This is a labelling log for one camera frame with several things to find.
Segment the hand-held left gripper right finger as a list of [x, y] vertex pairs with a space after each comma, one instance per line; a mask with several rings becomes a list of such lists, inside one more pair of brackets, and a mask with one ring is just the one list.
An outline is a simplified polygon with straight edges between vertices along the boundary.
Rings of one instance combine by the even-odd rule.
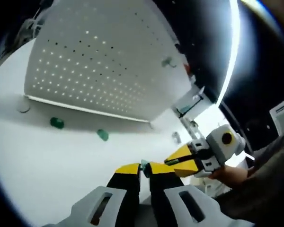
[[151, 205], [159, 227], [226, 227], [219, 204], [192, 185], [184, 185], [173, 168], [148, 164]]

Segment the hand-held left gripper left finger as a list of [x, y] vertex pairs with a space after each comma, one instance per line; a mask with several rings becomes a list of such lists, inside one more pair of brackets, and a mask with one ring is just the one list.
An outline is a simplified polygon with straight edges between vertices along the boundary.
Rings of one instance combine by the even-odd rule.
[[139, 209], [140, 164], [117, 169], [71, 208], [71, 227], [133, 227]]

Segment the person's right hand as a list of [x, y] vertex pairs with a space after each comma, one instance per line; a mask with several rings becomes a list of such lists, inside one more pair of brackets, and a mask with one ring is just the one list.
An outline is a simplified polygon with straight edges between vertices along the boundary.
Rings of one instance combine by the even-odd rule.
[[215, 170], [208, 178], [218, 180], [229, 188], [238, 187], [248, 178], [249, 171], [244, 168], [222, 166]]

